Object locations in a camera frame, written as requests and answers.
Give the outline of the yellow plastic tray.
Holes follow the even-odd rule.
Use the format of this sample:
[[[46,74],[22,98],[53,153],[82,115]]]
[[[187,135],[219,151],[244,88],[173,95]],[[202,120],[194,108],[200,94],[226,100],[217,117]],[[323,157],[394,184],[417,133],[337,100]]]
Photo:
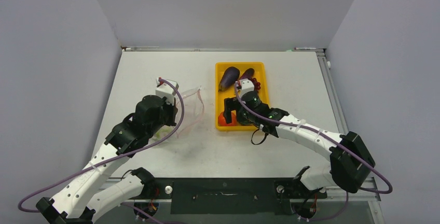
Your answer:
[[[220,117],[220,115],[224,112],[224,99],[229,97],[234,97],[234,89],[230,87],[224,92],[218,92],[218,84],[229,67],[236,67],[240,70],[241,74],[244,73],[248,68],[254,69],[254,78],[256,78],[257,82],[260,83],[260,89],[258,91],[258,95],[260,99],[266,103],[270,104],[270,99],[268,95],[268,87],[266,82],[266,72],[265,66],[262,62],[218,62],[215,64],[215,126],[219,131],[254,131],[255,127],[253,125],[241,125],[236,121],[236,111],[232,111],[232,124],[224,125],[225,119],[224,117]]]

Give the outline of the clear zip top bag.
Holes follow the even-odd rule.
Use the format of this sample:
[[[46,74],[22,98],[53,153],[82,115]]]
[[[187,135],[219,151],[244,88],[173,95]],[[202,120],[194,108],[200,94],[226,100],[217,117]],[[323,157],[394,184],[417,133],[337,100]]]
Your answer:
[[[191,131],[195,129],[198,123],[202,120],[205,112],[205,105],[201,96],[201,89],[201,86],[197,86],[184,92],[180,92],[184,103],[184,119],[178,130],[166,141],[189,137]],[[178,109],[176,123],[178,123],[181,118],[182,108],[178,96],[175,96],[175,99],[176,107]]]

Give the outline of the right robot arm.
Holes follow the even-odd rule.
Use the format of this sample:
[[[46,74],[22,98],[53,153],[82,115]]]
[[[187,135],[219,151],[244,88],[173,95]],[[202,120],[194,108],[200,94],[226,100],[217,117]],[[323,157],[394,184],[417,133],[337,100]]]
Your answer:
[[[324,157],[328,163],[305,167],[295,176],[294,192],[300,197],[312,191],[337,186],[349,193],[357,193],[375,162],[361,137],[354,132],[334,133],[319,129],[305,120],[279,108],[263,103],[256,92],[248,92],[239,100],[224,99],[224,118],[240,124],[253,125],[265,135],[294,141]]]

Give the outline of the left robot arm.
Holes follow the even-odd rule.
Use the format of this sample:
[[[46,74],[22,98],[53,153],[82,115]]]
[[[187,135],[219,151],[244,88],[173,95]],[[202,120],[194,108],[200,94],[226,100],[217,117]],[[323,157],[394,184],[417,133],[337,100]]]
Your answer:
[[[99,188],[123,164],[141,149],[150,148],[149,140],[163,126],[179,128],[174,93],[147,95],[135,111],[113,127],[105,142],[80,174],[52,197],[36,203],[49,223],[94,223],[119,203],[132,197],[149,198],[155,190],[155,178],[140,167],[103,191]]]

